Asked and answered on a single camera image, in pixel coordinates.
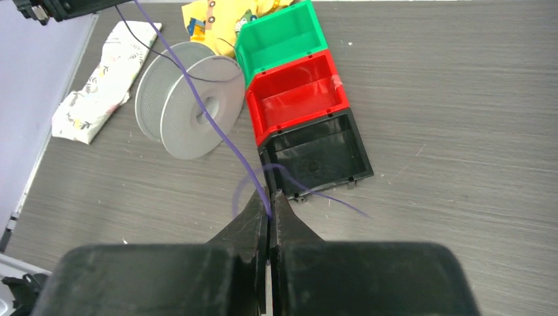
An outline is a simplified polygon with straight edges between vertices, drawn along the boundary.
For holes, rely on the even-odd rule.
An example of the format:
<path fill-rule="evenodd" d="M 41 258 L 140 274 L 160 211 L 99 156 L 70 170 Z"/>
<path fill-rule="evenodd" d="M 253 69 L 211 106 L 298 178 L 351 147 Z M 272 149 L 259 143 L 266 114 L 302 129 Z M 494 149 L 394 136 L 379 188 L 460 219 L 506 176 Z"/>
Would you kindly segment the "grey plastic cable spool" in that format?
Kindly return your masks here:
<path fill-rule="evenodd" d="M 196 159 L 208 154 L 221 141 L 204 111 L 217 126 L 229 133 L 245 100 L 245 79 L 232 58 L 215 55 L 201 43 L 172 46 L 193 86 L 163 51 L 147 67 L 136 91 L 135 114 L 140 130 L 161 142 L 177 159 Z"/>

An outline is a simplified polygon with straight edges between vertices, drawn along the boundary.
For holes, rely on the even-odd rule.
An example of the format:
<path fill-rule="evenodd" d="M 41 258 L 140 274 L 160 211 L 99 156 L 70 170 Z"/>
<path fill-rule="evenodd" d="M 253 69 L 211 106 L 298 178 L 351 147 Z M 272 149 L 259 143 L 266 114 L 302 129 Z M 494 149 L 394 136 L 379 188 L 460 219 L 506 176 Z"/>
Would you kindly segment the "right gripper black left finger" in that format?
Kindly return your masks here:
<path fill-rule="evenodd" d="M 34 315 L 262 315 L 268 219 L 258 194 L 203 244 L 96 244 L 66 253 Z"/>

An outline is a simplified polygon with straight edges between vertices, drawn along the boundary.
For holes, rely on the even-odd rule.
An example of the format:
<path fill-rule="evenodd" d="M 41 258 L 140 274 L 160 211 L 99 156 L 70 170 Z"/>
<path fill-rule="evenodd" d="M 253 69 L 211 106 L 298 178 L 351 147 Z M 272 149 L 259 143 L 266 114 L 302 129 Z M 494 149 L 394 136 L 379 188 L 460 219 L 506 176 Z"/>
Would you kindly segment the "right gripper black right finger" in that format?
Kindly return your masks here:
<path fill-rule="evenodd" d="M 478 315 L 460 262 L 433 242 L 326 241 L 276 192 L 269 232 L 275 315 Z"/>

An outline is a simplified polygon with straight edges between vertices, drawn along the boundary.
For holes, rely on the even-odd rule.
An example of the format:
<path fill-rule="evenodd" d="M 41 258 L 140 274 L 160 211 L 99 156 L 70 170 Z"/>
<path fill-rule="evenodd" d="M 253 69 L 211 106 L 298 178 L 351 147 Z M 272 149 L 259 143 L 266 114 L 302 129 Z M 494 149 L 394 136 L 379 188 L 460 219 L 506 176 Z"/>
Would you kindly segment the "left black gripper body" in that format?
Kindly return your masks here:
<path fill-rule="evenodd" d="M 42 26 L 50 19 L 62 22 L 127 2 L 130 0 L 13 0 L 24 18 L 36 20 Z"/>

